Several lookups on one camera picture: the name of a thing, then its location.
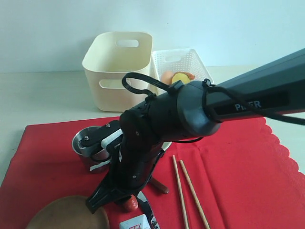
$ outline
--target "white wall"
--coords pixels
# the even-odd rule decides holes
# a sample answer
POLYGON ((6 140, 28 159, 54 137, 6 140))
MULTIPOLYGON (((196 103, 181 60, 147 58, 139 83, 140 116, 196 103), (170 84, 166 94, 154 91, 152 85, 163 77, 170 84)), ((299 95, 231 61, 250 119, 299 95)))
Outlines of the white wall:
POLYGON ((205 65, 264 64, 305 48, 304 0, 1 0, 0 73, 81 70, 105 31, 146 31, 205 65))

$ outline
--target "white mesh basket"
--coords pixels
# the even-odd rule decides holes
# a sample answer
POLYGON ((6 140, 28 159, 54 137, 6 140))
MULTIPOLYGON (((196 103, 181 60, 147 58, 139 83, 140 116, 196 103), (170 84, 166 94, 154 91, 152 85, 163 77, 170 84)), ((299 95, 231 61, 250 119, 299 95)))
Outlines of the white mesh basket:
MULTIPOLYGON (((211 83, 214 83, 194 49, 154 51, 152 53, 152 61, 157 80, 161 80, 163 72, 172 71, 174 73, 188 72, 195 76, 195 80, 203 81, 207 78, 211 80, 211 83)), ((164 90, 158 88, 158 94, 164 92, 164 90)))

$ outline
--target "red object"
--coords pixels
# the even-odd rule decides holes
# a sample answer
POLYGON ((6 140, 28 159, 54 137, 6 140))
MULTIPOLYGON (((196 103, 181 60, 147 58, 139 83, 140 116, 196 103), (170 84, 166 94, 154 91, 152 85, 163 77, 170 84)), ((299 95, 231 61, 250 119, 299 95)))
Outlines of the red object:
MULTIPOLYGON (((25 228, 52 201, 90 195, 105 175, 84 169, 71 141, 81 129, 113 118, 26 127, 0 188, 0 228, 25 228)), ((172 144, 153 176, 170 193, 151 185, 143 192, 164 229, 183 229, 172 155, 182 159, 212 229, 305 228, 305 176, 280 145, 264 118, 223 123, 193 144, 172 144)), ((203 229, 200 215, 178 163, 191 229, 203 229)), ((104 206, 111 229, 142 214, 114 203, 104 206)))

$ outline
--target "white plastic bin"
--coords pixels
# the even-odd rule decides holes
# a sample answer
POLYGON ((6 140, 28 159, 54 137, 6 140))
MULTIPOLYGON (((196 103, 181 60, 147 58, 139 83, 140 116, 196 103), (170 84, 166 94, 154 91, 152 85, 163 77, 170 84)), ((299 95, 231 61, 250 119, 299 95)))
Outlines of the white plastic bin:
MULTIPOLYGON (((96 106, 103 111, 123 112, 145 99, 126 90, 122 78, 128 72, 150 75, 153 38, 145 32, 106 32, 95 38, 82 65, 96 106)), ((128 79, 138 89, 148 83, 128 79)))
MULTIPOLYGON (((207 78, 211 80, 211 83, 214 82, 194 49, 154 51, 152 61, 155 77, 158 80, 161 80, 163 72, 172 71, 174 73, 188 72, 195 76, 195 80, 203 81, 207 78)), ((158 88, 158 94, 164 92, 164 90, 158 88)))

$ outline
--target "yellow fruit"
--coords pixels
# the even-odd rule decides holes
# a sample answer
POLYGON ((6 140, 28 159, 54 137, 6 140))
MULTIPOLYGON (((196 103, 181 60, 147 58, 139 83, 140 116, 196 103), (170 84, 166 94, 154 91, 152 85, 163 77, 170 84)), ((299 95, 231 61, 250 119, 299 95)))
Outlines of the yellow fruit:
POLYGON ((174 77, 172 78, 172 83, 177 82, 179 80, 181 80, 182 83, 184 83, 184 84, 187 84, 190 82, 189 77, 184 73, 175 74, 174 77))

